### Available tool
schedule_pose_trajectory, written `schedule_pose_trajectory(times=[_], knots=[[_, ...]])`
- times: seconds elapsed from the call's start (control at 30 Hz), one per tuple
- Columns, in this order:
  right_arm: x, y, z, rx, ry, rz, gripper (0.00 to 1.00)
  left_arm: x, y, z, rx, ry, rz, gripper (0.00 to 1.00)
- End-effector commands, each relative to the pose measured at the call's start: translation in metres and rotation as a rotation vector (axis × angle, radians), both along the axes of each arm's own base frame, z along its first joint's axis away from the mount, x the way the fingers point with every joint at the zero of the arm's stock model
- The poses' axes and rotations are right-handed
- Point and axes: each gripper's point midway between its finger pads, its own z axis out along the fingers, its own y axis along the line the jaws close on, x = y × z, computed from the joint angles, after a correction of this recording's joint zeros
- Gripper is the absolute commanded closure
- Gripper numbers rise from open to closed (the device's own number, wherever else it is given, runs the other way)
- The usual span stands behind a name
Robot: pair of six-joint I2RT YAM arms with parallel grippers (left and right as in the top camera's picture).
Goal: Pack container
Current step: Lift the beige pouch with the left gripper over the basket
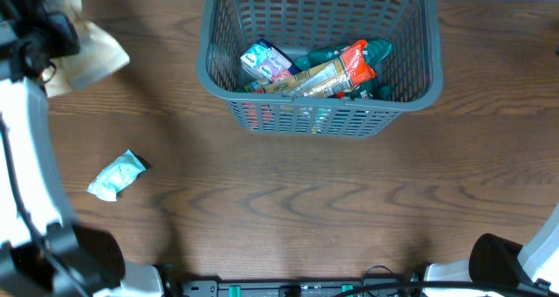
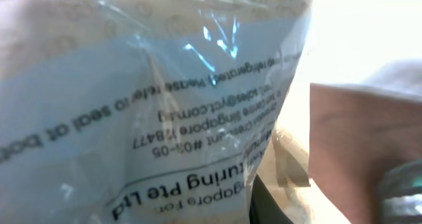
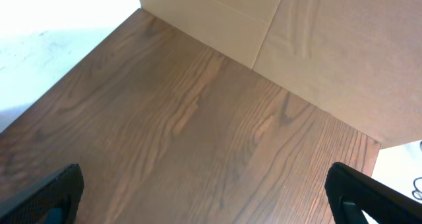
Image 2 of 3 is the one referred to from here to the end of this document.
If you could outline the beige paper pouch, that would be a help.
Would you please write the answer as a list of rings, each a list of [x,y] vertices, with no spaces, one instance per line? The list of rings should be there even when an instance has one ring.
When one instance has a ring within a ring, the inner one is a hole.
[[[2,223],[248,223],[313,0],[1,0]]]

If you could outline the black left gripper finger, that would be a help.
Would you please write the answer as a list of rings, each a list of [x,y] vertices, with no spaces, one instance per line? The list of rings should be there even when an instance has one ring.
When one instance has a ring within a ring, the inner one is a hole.
[[[250,224],[293,224],[257,175],[253,183]]]

